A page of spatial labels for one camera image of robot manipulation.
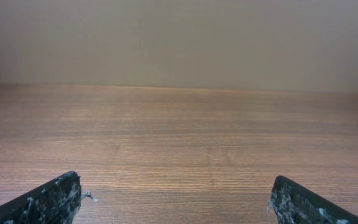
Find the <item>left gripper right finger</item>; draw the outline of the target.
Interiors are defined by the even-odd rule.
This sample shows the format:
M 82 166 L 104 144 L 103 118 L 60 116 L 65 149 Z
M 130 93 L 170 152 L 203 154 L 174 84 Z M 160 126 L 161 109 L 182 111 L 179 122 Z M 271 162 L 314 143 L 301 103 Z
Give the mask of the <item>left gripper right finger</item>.
M 291 179 L 275 178 L 268 211 L 279 224 L 358 224 L 358 216 L 326 200 Z

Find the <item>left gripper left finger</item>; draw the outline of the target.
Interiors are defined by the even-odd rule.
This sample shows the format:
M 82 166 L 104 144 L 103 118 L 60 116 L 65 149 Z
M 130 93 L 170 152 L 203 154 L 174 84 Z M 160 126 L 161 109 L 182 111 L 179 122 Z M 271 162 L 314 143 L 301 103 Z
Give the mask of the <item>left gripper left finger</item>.
M 80 176 L 69 171 L 1 205 L 0 223 L 72 223 L 80 207 Z

